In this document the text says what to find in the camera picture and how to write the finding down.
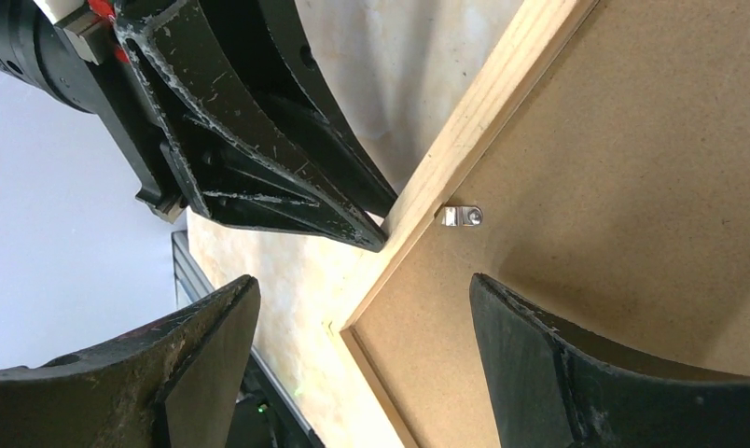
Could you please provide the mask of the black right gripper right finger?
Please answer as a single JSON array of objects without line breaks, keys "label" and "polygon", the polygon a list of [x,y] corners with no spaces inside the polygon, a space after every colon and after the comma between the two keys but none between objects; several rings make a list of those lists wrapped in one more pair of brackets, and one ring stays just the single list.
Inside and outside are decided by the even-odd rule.
[{"label": "black right gripper right finger", "polygon": [[750,447],[750,376],[655,357],[484,273],[469,299],[504,447]]}]

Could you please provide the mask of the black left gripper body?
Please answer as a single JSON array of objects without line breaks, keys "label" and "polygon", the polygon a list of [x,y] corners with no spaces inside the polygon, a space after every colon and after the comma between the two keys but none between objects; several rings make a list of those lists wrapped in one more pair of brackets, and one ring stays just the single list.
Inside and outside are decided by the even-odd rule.
[{"label": "black left gripper body", "polygon": [[108,1],[0,1],[0,72],[97,116],[141,183],[137,200],[173,223],[187,201],[113,19]]}]

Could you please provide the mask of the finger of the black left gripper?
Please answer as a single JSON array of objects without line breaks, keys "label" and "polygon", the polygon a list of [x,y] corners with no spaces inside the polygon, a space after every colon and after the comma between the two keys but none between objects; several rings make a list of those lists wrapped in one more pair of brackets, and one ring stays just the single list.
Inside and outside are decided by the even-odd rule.
[{"label": "finger of the black left gripper", "polygon": [[217,224],[324,237],[367,251],[377,216],[348,199],[257,105],[204,1],[117,1],[114,31],[166,138],[188,206]]},{"label": "finger of the black left gripper", "polygon": [[244,86],[279,130],[348,199],[385,217],[396,192],[330,91],[293,1],[204,1],[212,32]]}]

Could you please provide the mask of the brown backing board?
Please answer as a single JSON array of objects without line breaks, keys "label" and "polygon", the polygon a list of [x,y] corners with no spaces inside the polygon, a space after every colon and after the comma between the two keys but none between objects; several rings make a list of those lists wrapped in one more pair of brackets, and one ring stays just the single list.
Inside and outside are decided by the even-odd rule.
[{"label": "brown backing board", "polygon": [[601,1],[354,325],[421,447],[495,447],[487,273],[658,357],[750,376],[750,1]]}]

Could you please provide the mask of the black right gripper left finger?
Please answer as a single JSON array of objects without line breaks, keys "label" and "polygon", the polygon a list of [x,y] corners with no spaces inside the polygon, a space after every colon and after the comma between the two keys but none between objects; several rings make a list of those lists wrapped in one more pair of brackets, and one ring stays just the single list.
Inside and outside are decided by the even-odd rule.
[{"label": "black right gripper left finger", "polygon": [[244,275],[38,368],[0,370],[0,447],[222,447],[260,309]]}]

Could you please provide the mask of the light wooden picture frame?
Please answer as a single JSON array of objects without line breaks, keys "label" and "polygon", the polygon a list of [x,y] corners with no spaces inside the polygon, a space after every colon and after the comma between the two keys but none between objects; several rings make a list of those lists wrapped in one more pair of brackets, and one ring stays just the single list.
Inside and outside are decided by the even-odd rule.
[{"label": "light wooden picture frame", "polygon": [[386,218],[384,249],[360,255],[334,289],[326,335],[348,378],[362,389],[358,403],[343,407],[353,415],[354,447],[417,444],[357,339],[355,324],[595,5],[522,3]]}]

